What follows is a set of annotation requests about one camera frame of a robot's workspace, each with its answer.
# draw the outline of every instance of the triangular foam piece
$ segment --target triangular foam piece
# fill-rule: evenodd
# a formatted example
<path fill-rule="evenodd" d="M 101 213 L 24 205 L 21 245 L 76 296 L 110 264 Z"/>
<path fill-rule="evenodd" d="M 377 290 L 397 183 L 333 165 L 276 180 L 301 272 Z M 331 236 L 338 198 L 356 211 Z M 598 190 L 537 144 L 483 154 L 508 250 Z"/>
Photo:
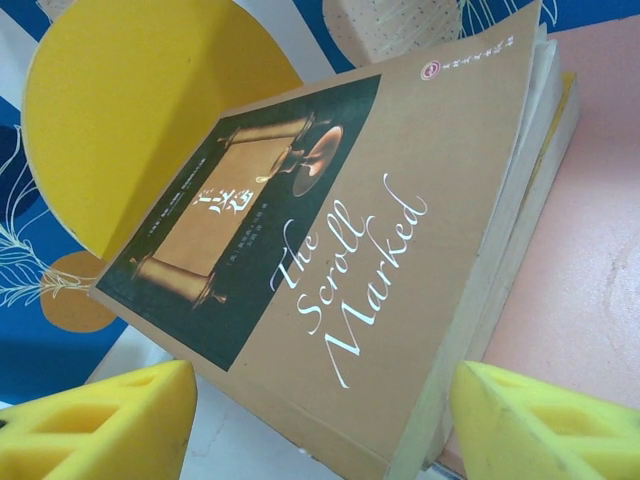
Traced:
<path fill-rule="evenodd" d="M 476 362 L 451 411 L 469 480 L 640 479 L 640 412 Z"/>
<path fill-rule="evenodd" d="M 177 480 L 193 367 L 171 361 L 0 411 L 1 480 Z"/>

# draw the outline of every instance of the book cover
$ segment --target book cover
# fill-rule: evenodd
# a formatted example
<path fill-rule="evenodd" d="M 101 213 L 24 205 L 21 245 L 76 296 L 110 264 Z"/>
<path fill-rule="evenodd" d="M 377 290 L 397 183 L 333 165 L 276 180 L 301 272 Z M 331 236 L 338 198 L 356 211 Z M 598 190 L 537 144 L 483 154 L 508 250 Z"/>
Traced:
<path fill-rule="evenodd" d="M 499 196 L 539 8 L 223 115 L 92 296 L 337 473 L 382 478 Z"/>

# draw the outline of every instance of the publisher logo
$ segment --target publisher logo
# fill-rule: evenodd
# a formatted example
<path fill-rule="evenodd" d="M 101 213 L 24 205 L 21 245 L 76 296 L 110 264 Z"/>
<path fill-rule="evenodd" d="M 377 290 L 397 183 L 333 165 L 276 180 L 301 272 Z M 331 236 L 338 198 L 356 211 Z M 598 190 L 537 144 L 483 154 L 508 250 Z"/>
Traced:
<path fill-rule="evenodd" d="M 440 73 L 440 62 L 433 60 L 424 66 L 422 72 L 420 72 L 420 77 L 423 80 L 431 80 L 438 75 L 438 73 Z"/>

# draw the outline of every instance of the yellow foam block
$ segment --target yellow foam block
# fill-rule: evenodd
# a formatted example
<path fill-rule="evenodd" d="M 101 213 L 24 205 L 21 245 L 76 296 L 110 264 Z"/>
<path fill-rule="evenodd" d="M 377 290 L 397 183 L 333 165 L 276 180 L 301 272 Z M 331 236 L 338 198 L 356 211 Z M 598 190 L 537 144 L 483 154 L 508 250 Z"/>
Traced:
<path fill-rule="evenodd" d="M 232 0 L 77 0 L 31 65 L 27 158 L 60 222 L 109 260 L 222 111 L 301 83 Z"/>
<path fill-rule="evenodd" d="M 475 362 L 451 411 L 469 480 L 640 479 L 639 411 Z"/>
<path fill-rule="evenodd" d="M 171 361 L 0 411 L 1 480 L 176 480 L 195 415 Z"/>

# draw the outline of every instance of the pink surface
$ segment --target pink surface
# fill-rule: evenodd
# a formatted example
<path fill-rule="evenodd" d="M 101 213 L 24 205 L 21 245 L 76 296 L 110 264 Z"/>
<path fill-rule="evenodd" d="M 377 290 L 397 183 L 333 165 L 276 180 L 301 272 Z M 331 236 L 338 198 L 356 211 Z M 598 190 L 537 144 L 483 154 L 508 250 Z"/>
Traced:
<path fill-rule="evenodd" d="M 553 38 L 582 118 L 484 361 L 640 409 L 640 16 Z"/>

